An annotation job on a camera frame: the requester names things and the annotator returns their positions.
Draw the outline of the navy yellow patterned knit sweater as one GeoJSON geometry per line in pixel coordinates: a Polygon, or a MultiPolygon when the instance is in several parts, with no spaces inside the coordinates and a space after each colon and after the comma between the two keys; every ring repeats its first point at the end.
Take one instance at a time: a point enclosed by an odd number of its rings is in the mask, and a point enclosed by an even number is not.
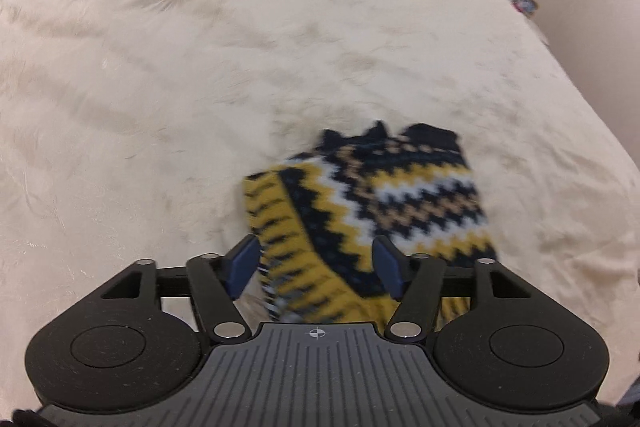
{"type": "Polygon", "coordinates": [[[373,269],[378,236],[453,267],[497,256],[457,135],[429,124],[328,129],[312,150],[247,176],[243,193],[275,322],[385,327],[397,305],[373,269]]]}

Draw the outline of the cream bedspread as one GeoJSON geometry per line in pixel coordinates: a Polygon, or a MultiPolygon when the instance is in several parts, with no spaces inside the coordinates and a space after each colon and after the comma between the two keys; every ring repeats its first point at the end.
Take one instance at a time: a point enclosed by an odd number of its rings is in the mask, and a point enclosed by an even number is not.
{"type": "Polygon", "coordinates": [[[30,338],[139,258],[246,232],[326,128],[459,135],[499,257],[639,373],[639,171],[506,0],[1,0],[1,412],[30,338]]]}

